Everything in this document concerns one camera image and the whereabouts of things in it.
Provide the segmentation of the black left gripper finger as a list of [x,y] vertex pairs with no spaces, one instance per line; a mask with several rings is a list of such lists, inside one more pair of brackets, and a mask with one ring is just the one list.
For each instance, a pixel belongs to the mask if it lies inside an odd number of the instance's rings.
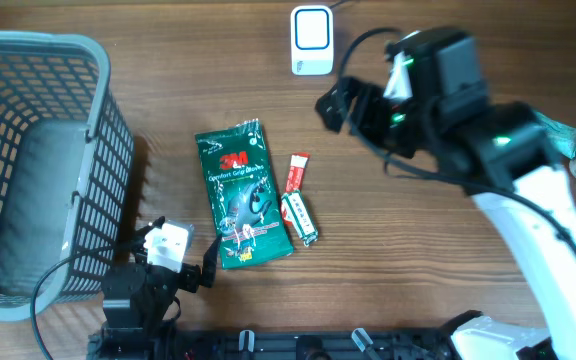
[[200,285],[205,288],[212,288],[214,285],[221,241],[222,236],[218,235],[204,253]]
[[132,239],[129,242],[129,251],[133,255],[145,255],[146,250],[144,244],[146,242],[146,235],[153,229],[160,229],[166,221],[164,216],[160,216],[154,221],[149,222],[146,226],[135,231]]

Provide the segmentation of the green 3M gloves packet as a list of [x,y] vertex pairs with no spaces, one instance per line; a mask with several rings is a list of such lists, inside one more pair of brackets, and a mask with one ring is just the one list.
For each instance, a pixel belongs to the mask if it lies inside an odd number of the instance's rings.
[[195,136],[222,268],[257,266],[289,256],[294,247],[259,120]]

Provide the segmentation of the red coffee stick sachet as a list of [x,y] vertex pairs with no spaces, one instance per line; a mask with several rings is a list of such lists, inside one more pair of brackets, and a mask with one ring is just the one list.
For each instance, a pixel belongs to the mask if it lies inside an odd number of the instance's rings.
[[[285,194],[291,193],[295,190],[301,190],[305,168],[307,166],[309,159],[310,154],[306,152],[297,152],[291,155],[290,167],[284,190]],[[292,225],[292,216],[289,215],[288,207],[287,205],[284,204],[283,200],[281,203],[281,215],[284,224]]]

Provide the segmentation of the green white gum pack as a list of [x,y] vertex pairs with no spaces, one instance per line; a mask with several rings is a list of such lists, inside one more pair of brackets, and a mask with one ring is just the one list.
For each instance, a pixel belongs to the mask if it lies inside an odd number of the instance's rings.
[[299,190],[282,195],[282,206],[289,215],[289,222],[295,228],[298,237],[306,247],[316,242],[319,232],[316,224],[307,209],[306,202]]

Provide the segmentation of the light green wipes pack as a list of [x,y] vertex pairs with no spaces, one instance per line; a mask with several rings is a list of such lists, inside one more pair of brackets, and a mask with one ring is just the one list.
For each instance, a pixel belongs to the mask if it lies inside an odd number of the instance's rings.
[[555,121],[539,111],[534,110],[534,114],[553,146],[566,158],[573,159],[576,156],[576,128]]

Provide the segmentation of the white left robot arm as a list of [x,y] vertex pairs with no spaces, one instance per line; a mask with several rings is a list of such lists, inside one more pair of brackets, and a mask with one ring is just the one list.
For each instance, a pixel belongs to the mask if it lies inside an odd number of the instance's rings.
[[160,217],[135,232],[128,244],[132,262],[113,266],[102,280],[106,322],[89,337],[88,359],[186,359],[178,346],[177,292],[214,285],[220,243],[217,236],[203,263],[184,261],[194,227]]

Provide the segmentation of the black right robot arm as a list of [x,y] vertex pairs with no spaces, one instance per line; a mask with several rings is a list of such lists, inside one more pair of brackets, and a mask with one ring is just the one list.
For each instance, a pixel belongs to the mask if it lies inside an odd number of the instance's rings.
[[576,206],[545,128],[526,103],[491,103],[465,30],[403,35],[384,55],[406,95],[339,71],[316,112],[332,131],[348,125],[386,166],[462,188],[505,241],[546,322],[533,329],[465,312],[444,327],[452,354],[576,359]]

